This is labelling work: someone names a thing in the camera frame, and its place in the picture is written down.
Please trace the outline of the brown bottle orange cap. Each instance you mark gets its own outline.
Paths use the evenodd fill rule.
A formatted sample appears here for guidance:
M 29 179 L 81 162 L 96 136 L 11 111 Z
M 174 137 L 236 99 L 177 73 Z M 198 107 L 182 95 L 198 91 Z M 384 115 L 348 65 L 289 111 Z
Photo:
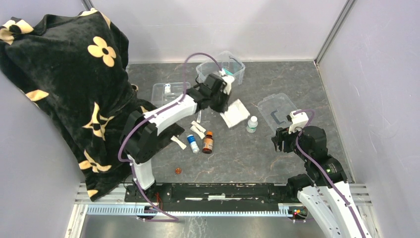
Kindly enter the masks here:
M 211 154 L 213 151 L 213 133 L 207 131 L 205 137 L 203 138 L 203 147 L 202 152 L 205 154 Z

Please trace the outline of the blue white bandage roll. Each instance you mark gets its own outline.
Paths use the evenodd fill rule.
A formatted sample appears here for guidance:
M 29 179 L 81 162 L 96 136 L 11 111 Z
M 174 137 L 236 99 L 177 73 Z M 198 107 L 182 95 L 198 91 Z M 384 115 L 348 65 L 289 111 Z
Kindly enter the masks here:
M 187 136 L 187 141 L 188 141 L 188 143 L 189 143 L 189 145 L 190 145 L 190 147 L 192 149 L 192 152 L 194 154 L 198 154 L 199 151 L 200 151 L 200 149 L 199 149 L 199 147 L 197 145 L 197 142 L 196 142 L 196 139 L 195 139 L 194 135 L 192 135 L 192 134 L 188 135 Z

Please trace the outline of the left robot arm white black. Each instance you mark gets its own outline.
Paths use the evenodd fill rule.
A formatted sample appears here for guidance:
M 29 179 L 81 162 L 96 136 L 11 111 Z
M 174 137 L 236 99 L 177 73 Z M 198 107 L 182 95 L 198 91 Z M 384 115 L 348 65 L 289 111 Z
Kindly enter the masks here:
M 138 186 L 136 194 L 142 201 L 150 202 L 156 195 L 151 158 L 158 151 L 159 135 L 203 109 L 225 112 L 234 80 L 223 71 L 211 73 L 203 83 L 187 89 L 176 100 L 150 112 L 133 111 L 129 115 L 120 138 L 118 159 L 130 163 Z

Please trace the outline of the white gauze pad packet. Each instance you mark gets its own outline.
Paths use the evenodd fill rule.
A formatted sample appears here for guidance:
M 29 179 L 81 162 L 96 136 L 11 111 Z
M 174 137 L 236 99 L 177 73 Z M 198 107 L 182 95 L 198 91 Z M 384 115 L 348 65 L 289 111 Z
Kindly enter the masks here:
M 220 113 L 228 128 L 232 128 L 246 120 L 250 113 L 240 99 L 237 99 L 228 106 L 228 110 Z

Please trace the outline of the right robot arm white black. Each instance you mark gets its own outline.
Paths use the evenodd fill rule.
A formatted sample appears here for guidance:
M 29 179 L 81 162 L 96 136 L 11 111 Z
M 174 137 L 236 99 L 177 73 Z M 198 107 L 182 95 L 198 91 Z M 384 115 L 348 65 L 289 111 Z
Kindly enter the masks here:
M 272 141 L 277 152 L 293 152 L 304 161 L 306 173 L 288 179 L 286 196 L 307 208 L 327 238 L 371 237 L 342 165 L 328 153 L 324 129 L 279 127 Z

